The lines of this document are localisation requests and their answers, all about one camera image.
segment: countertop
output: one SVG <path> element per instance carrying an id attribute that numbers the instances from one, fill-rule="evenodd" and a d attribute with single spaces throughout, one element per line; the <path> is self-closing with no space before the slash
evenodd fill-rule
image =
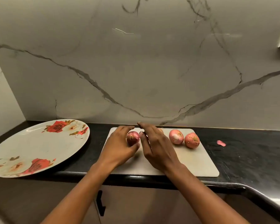
<path id="1" fill-rule="evenodd" d="M 18 125 L 0 136 L 0 143 L 16 132 L 38 123 L 41 122 L 26 121 Z M 90 137 L 74 156 L 53 168 L 23 178 L 78 182 L 97 161 L 110 128 L 118 125 L 88 123 L 88 126 Z M 190 128 L 199 136 L 220 172 L 219 177 L 199 179 L 214 192 L 247 197 L 280 221 L 280 131 Z M 217 140 L 223 141 L 226 146 L 218 145 Z M 104 184 L 175 189 L 166 176 L 111 174 Z"/>

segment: onion skin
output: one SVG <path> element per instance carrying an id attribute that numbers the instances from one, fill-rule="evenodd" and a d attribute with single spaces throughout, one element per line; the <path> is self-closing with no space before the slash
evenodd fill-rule
<path id="1" fill-rule="evenodd" d="M 162 130 L 162 128 L 158 128 L 158 130 L 164 134 L 164 131 Z"/>
<path id="2" fill-rule="evenodd" d="M 169 139 L 173 144 L 176 145 L 180 145 L 184 142 L 184 136 L 179 130 L 170 131 Z"/>
<path id="3" fill-rule="evenodd" d="M 140 135 L 136 131 L 130 131 L 126 136 L 127 144 L 133 146 L 140 140 Z"/>
<path id="4" fill-rule="evenodd" d="M 199 137 L 195 133 L 189 133 L 185 136 L 184 142 L 186 146 L 190 149 L 195 149 L 200 144 Z"/>

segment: oval plate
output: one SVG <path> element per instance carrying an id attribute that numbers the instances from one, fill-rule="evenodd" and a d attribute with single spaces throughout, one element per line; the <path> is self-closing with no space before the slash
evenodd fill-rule
<path id="1" fill-rule="evenodd" d="M 87 124 L 73 119 L 24 129 L 0 144 L 0 177 L 16 178 L 49 169 L 75 154 L 89 135 Z"/>

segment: forearm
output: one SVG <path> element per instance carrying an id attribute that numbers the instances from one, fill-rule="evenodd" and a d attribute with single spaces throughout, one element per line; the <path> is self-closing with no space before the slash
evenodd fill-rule
<path id="1" fill-rule="evenodd" d="M 247 224 L 248 222 L 184 165 L 166 173 L 191 205 L 203 224 Z"/>
<path id="2" fill-rule="evenodd" d="M 99 187 L 111 171 L 111 168 L 95 163 L 41 224 L 80 224 Z"/>

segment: cabinet handle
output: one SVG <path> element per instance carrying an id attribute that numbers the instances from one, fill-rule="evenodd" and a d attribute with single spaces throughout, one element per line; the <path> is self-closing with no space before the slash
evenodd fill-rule
<path id="1" fill-rule="evenodd" d="M 103 191 L 99 190 L 98 195 L 96 197 L 96 204 L 98 206 L 98 212 L 100 213 L 100 216 L 104 216 L 105 209 L 106 209 L 106 206 L 102 205 L 102 200 L 101 200 L 102 193 L 103 193 Z"/>

